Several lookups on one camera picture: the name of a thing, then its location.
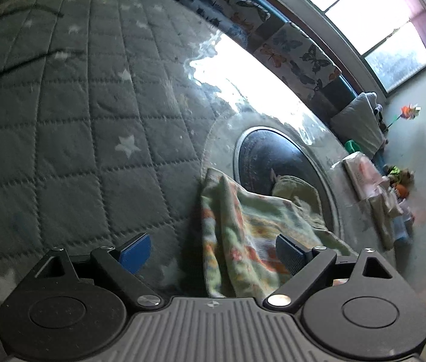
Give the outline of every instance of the pillow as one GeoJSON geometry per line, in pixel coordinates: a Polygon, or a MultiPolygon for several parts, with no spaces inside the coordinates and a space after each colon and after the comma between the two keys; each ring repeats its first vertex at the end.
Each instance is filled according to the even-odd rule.
{"type": "Polygon", "coordinates": [[[375,110],[375,107],[377,106],[377,94],[376,93],[366,93],[365,96],[369,100],[370,107],[372,110],[375,110]]]}
{"type": "Polygon", "coordinates": [[[383,144],[383,134],[365,93],[330,120],[330,128],[340,140],[354,140],[372,159],[383,144]]]}

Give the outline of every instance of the stuffed toy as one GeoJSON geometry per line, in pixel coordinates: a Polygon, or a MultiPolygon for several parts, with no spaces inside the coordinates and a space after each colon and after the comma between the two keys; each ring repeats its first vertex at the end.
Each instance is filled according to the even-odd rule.
{"type": "Polygon", "coordinates": [[[401,184],[404,187],[414,182],[414,172],[407,169],[401,169],[397,166],[389,166],[386,164],[383,167],[383,171],[386,173],[387,178],[390,181],[390,184],[401,184]]]}

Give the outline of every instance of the butterfly pattern fabric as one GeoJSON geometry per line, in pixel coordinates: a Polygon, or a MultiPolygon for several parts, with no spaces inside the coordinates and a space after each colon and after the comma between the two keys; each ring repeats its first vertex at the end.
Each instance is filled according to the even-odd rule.
{"type": "Polygon", "coordinates": [[[270,18],[270,13],[251,0],[180,0],[217,26],[239,45],[248,46],[248,36],[270,18]]]}
{"type": "Polygon", "coordinates": [[[323,67],[329,66],[331,61],[322,58],[317,58],[317,50],[319,50],[318,46],[313,44],[308,48],[308,52],[301,56],[301,59],[303,61],[311,62],[313,64],[312,72],[315,73],[320,71],[320,69],[322,69],[323,67]]]}
{"type": "Polygon", "coordinates": [[[263,47],[260,49],[260,53],[263,53],[267,56],[269,56],[269,60],[272,59],[273,63],[275,64],[276,68],[281,67],[281,65],[287,61],[286,57],[283,57],[280,54],[275,53],[275,51],[266,43],[263,45],[263,47]]]}
{"type": "Polygon", "coordinates": [[[289,40],[287,38],[287,31],[285,29],[278,31],[277,34],[272,38],[272,42],[275,46],[281,47],[281,49],[286,53],[289,53],[293,49],[303,45],[303,42],[299,40],[289,40]]]}
{"type": "Polygon", "coordinates": [[[253,55],[308,103],[342,73],[299,27],[285,23],[253,55]]]}

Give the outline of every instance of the black pad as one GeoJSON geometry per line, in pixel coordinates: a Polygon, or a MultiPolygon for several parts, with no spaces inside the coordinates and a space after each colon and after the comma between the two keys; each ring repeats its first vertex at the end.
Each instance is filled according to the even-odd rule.
{"type": "Polygon", "coordinates": [[[326,187],[310,160],[293,141],[280,132],[258,128],[246,136],[242,135],[236,148],[236,182],[249,192],[270,195],[274,185],[271,170],[276,175],[298,177],[318,191],[325,225],[330,231],[333,230],[326,187]]]}

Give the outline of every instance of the orange toy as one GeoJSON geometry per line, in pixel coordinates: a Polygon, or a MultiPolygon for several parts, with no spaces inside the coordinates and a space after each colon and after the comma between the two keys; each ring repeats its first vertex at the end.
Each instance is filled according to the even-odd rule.
{"type": "Polygon", "coordinates": [[[409,197],[409,189],[404,185],[394,184],[395,193],[399,199],[406,199],[409,197]]]}

